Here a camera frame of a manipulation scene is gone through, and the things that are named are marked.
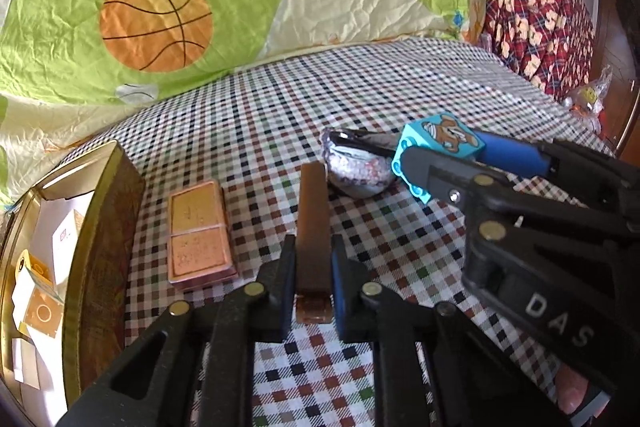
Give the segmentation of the person's right hand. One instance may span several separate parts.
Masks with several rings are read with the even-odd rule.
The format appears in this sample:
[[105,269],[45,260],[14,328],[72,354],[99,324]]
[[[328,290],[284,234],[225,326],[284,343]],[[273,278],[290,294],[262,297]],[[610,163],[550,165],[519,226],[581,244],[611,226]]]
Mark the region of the person's right hand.
[[573,414],[585,399],[588,381],[566,365],[555,375],[556,402],[562,412]]

